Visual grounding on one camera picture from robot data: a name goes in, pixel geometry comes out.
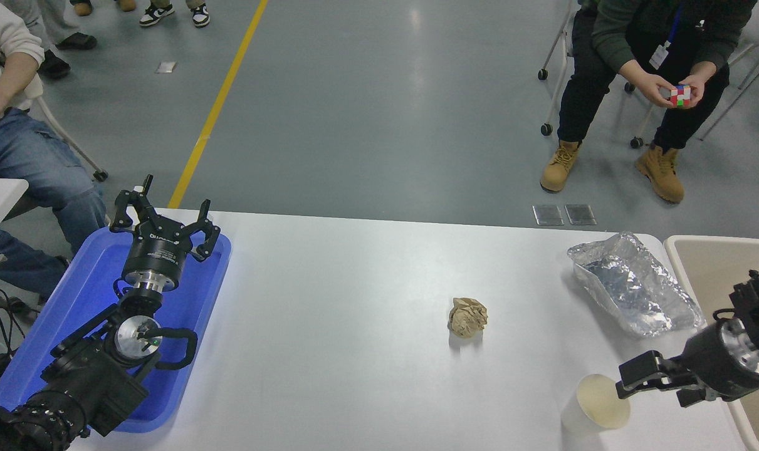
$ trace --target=green sweater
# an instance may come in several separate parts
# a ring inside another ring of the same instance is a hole
[[[625,34],[630,23],[638,31],[669,36],[682,0],[579,0],[584,9],[597,11],[592,46],[616,72],[634,60]],[[709,61],[720,68],[738,45],[741,29],[757,0],[683,0],[681,28],[705,21],[702,43],[694,64]]]

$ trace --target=id badge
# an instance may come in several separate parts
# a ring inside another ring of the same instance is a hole
[[[651,64],[655,70],[659,69],[666,57],[669,56],[669,44],[670,42],[666,41],[665,43],[657,46],[655,52],[652,54],[652,57],[649,58],[649,64]]]

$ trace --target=yellow floor line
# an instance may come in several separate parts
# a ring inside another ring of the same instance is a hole
[[[234,61],[231,62],[228,73],[226,74],[226,80],[221,86],[221,91],[218,92],[218,97],[215,99],[215,105],[207,116],[207,121],[204,123],[204,128],[201,129],[201,136],[196,141],[196,146],[192,149],[190,159],[187,160],[187,165],[184,166],[184,171],[179,178],[179,183],[176,183],[176,188],[173,190],[173,195],[170,197],[170,202],[167,203],[167,208],[176,209],[179,208],[182,198],[184,198],[184,192],[187,192],[187,186],[190,185],[190,179],[193,173],[196,171],[198,161],[201,159],[201,154],[204,153],[204,148],[207,146],[207,141],[212,134],[212,129],[215,128],[215,123],[218,120],[218,115],[221,114],[221,109],[226,102],[229,89],[231,89],[231,83],[234,83],[235,77],[237,77],[237,71],[243,62],[245,57],[245,51],[248,49],[248,44],[251,43],[251,38],[256,31],[256,26],[259,25],[259,20],[262,18],[262,12],[265,11],[265,6],[268,5],[268,0],[261,0],[259,6],[256,8],[254,17],[251,18],[251,25],[248,26],[248,30],[245,32],[243,42],[239,44],[237,49],[237,55]]]

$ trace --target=aluminum foil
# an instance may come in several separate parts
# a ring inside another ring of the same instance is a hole
[[[634,234],[583,243],[569,249],[568,256],[574,276],[591,297],[636,336],[705,324],[697,303]]]

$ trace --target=paper cup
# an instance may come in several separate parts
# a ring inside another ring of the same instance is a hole
[[[620,400],[616,382],[601,374],[583,377],[560,414],[572,433],[591,434],[622,428],[629,420],[628,400]]]

